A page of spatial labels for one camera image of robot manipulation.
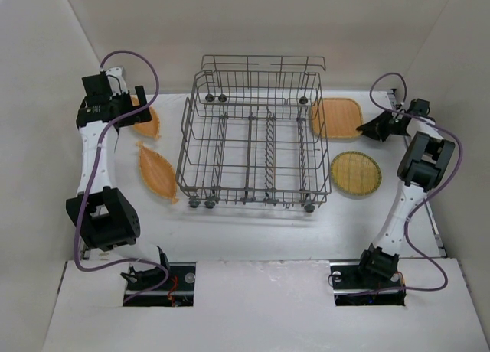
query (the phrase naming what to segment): yellow round plate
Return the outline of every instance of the yellow round plate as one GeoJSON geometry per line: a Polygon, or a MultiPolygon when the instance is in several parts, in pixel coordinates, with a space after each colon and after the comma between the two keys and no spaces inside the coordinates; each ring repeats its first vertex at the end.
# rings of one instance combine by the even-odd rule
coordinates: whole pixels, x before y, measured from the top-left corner
{"type": "Polygon", "coordinates": [[[330,164],[330,172],[335,185],[347,194],[369,195],[381,185],[380,166],[361,152],[341,153],[330,164]]]}

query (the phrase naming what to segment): rack wheel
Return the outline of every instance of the rack wheel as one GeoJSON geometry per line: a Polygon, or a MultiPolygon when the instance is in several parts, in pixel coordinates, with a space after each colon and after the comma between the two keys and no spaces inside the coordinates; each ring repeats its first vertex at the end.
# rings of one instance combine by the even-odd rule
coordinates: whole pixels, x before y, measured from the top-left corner
{"type": "Polygon", "coordinates": [[[313,204],[305,204],[304,208],[306,213],[313,213],[315,211],[315,206],[313,204]]]}
{"type": "Polygon", "coordinates": [[[207,209],[213,209],[216,203],[210,200],[206,200],[204,202],[204,205],[206,206],[207,209]]]}
{"type": "Polygon", "coordinates": [[[191,207],[191,208],[199,207],[199,200],[190,200],[189,201],[189,207],[191,207]]]}

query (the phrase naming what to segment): purple cable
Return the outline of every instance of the purple cable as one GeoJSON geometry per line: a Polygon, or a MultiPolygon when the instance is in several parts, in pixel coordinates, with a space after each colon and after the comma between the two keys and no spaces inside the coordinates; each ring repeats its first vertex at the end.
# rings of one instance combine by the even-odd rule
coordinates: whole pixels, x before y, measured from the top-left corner
{"type": "Polygon", "coordinates": [[[403,84],[403,88],[404,88],[404,96],[403,96],[403,102],[405,102],[405,100],[407,99],[407,83],[405,82],[405,79],[403,78],[403,76],[400,74],[400,73],[386,73],[386,74],[383,74],[381,77],[377,78],[376,81],[373,83],[373,85],[371,86],[371,88],[369,89],[369,98],[371,99],[371,102],[376,106],[376,107],[379,107],[380,109],[382,109],[383,111],[388,111],[388,112],[395,112],[397,113],[398,115],[402,115],[402,116],[407,116],[407,117],[410,117],[412,119],[417,119],[423,123],[425,123],[427,126],[430,126],[431,128],[434,128],[440,132],[444,132],[445,134],[449,135],[451,138],[454,139],[454,141],[456,142],[456,144],[458,145],[458,160],[456,161],[456,165],[454,166],[454,169],[452,170],[451,174],[449,175],[449,177],[437,188],[435,189],[432,193],[430,193],[429,195],[427,195],[427,197],[422,200],[411,212],[410,214],[407,216],[407,219],[405,221],[405,224],[403,226],[403,231],[404,231],[404,235],[405,235],[405,238],[407,239],[407,243],[408,245],[413,249],[413,251],[415,251],[416,253],[418,253],[420,256],[422,256],[424,259],[427,259],[429,260],[440,272],[441,274],[443,275],[444,277],[444,282],[442,283],[442,285],[438,286],[438,287],[433,287],[433,288],[421,288],[421,287],[410,287],[410,286],[401,286],[401,287],[388,287],[388,288],[380,288],[380,289],[376,289],[376,290],[370,290],[370,291],[364,291],[364,292],[359,292],[359,293],[351,293],[349,295],[352,295],[352,296],[364,296],[364,295],[375,295],[377,294],[378,292],[385,292],[385,291],[402,291],[402,290],[409,290],[409,291],[422,291],[422,292],[434,292],[434,291],[440,291],[442,289],[444,289],[445,287],[447,287],[448,283],[449,283],[449,279],[448,279],[448,276],[446,274],[446,272],[444,271],[444,269],[442,268],[442,266],[440,266],[434,259],[430,258],[428,255],[424,254],[421,250],[417,249],[415,247],[415,245],[412,243],[412,241],[410,240],[410,237],[408,235],[408,226],[409,226],[409,223],[410,223],[410,220],[412,219],[413,215],[421,208],[423,207],[429,200],[431,200],[432,198],[434,198],[438,193],[440,193],[448,184],[449,182],[451,182],[451,180],[456,176],[456,173],[458,172],[459,170],[459,166],[461,166],[461,162],[462,162],[462,155],[463,155],[463,147],[462,147],[462,143],[461,143],[461,140],[459,140],[459,138],[452,132],[444,129],[444,128],[441,128],[440,126],[436,125],[436,124],[431,124],[429,122],[427,122],[426,120],[420,118],[419,116],[414,116],[414,115],[411,115],[409,113],[405,113],[405,112],[398,112],[398,111],[393,111],[392,109],[387,109],[386,107],[383,107],[382,105],[380,105],[379,103],[377,103],[374,98],[373,98],[373,90],[374,88],[376,87],[376,85],[380,82],[380,80],[382,80],[383,78],[385,77],[388,77],[390,75],[394,75],[394,76],[397,76],[401,79],[401,82],[403,84]]]}
{"type": "Polygon", "coordinates": [[[74,260],[75,260],[75,265],[82,272],[96,272],[97,270],[102,270],[102,269],[105,269],[105,268],[109,268],[110,266],[115,266],[117,264],[121,264],[121,263],[124,263],[124,262],[140,262],[142,264],[148,264],[148,265],[151,265],[151,266],[156,266],[156,267],[160,268],[165,273],[165,277],[163,278],[163,280],[159,284],[153,285],[152,287],[148,287],[147,289],[144,289],[144,290],[139,291],[139,292],[137,292],[137,293],[135,293],[133,295],[128,296],[127,298],[125,298],[122,301],[123,303],[126,303],[127,301],[135,298],[136,296],[139,296],[142,293],[145,293],[145,292],[148,292],[148,291],[152,291],[152,290],[160,287],[161,285],[163,285],[165,282],[167,282],[167,279],[168,279],[168,270],[164,266],[162,266],[161,264],[158,264],[157,262],[150,262],[148,260],[133,259],[133,258],[116,260],[114,262],[109,262],[109,263],[104,264],[102,266],[96,266],[96,267],[93,267],[93,268],[85,268],[84,266],[82,266],[82,264],[80,262],[80,256],[79,256],[79,253],[78,253],[78,248],[79,248],[79,245],[80,245],[80,230],[81,230],[81,227],[82,227],[83,215],[85,214],[85,209],[87,207],[87,201],[88,201],[88,197],[89,197],[89,194],[90,194],[90,189],[92,187],[93,180],[94,180],[95,175],[96,175],[97,167],[99,166],[100,152],[102,150],[102,142],[103,142],[104,136],[106,135],[107,131],[111,128],[111,126],[113,126],[118,121],[121,121],[122,119],[125,119],[126,117],[130,117],[132,115],[135,115],[136,113],[140,113],[144,109],[148,109],[149,106],[152,103],[154,103],[155,100],[157,99],[157,97],[158,97],[158,90],[160,88],[160,81],[158,80],[158,75],[157,75],[156,70],[153,67],[153,65],[145,57],[143,57],[142,55],[140,55],[140,54],[138,54],[138,53],[136,53],[134,51],[117,50],[117,51],[111,52],[110,54],[107,54],[107,56],[105,56],[102,59],[102,61],[100,62],[100,71],[103,70],[104,64],[107,62],[107,60],[111,56],[113,56],[115,54],[130,54],[130,55],[136,56],[139,59],[145,61],[145,63],[152,70],[153,76],[155,77],[155,84],[156,84],[156,86],[155,86],[155,95],[144,106],[141,106],[138,109],[135,109],[135,110],[133,110],[131,112],[125,113],[125,114],[123,114],[121,116],[117,116],[115,119],[109,121],[109,123],[106,125],[106,127],[101,132],[100,137],[99,137],[99,140],[97,142],[97,151],[96,151],[96,154],[95,154],[95,161],[93,163],[92,172],[90,173],[90,177],[89,177],[89,180],[88,180],[88,183],[87,183],[87,187],[85,189],[85,192],[83,193],[82,204],[80,205],[80,211],[78,212],[77,225],[76,225],[76,228],[75,228],[75,240],[73,242],[73,257],[74,257],[74,260]]]}

